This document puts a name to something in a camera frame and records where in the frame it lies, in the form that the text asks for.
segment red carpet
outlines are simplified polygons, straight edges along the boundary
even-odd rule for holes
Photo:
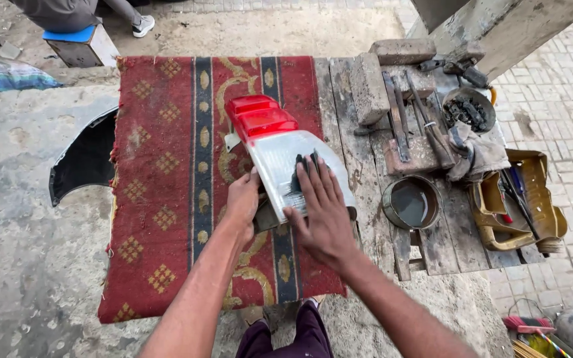
[[[124,57],[119,69],[116,201],[101,323],[165,312],[225,213],[228,184],[250,171],[243,146],[225,150],[229,99],[267,94],[301,129],[322,137],[310,57]],[[282,226],[243,249],[223,309],[326,293],[346,295],[346,287]]]

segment bucket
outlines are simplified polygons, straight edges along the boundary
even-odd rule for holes
[[[423,176],[406,175],[384,190],[381,205],[386,218],[406,230],[427,229],[441,213],[441,194]]]

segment plastic bag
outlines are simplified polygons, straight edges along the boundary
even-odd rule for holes
[[[63,86],[52,76],[25,62],[0,57],[0,92],[5,90],[51,89]]]

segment blue stool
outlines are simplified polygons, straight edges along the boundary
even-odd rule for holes
[[[43,39],[68,67],[116,67],[120,55],[101,24],[71,34],[44,31]]]

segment water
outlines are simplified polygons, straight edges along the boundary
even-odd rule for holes
[[[397,216],[410,226],[421,227],[428,215],[426,193],[409,180],[394,186],[390,202]]]

